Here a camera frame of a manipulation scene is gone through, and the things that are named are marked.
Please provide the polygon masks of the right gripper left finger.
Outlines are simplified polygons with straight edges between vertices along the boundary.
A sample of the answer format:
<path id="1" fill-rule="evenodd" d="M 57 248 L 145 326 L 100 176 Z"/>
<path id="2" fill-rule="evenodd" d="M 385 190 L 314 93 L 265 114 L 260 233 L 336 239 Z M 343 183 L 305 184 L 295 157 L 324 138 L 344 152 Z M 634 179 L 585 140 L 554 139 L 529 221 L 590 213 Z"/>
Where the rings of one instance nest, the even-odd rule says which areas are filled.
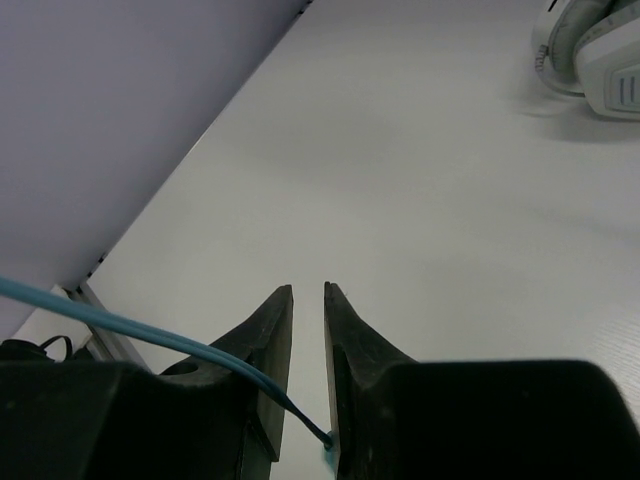
<path id="1" fill-rule="evenodd" d="M 292 287 L 278 287 L 248 319 L 212 346 L 248 363 L 285 391 L 291 361 L 293 305 Z M 272 463 L 279 460 L 285 411 L 255 384 L 194 356 L 166 368 L 160 377 L 190 390 L 214 391 L 222 405 L 207 406 L 205 410 L 220 415 L 234 429 L 254 433 L 266 459 Z"/>

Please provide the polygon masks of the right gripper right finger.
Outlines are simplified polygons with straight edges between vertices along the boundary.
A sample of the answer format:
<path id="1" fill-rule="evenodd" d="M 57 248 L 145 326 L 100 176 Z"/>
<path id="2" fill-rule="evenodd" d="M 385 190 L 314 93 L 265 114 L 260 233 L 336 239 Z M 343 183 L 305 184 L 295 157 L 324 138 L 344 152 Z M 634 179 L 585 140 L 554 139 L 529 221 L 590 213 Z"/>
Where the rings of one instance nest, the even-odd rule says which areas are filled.
<path id="1" fill-rule="evenodd" d="M 369 326 L 338 284 L 324 284 L 332 455 L 338 479 L 397 479 L 392 374 L 414 360 Z"/>

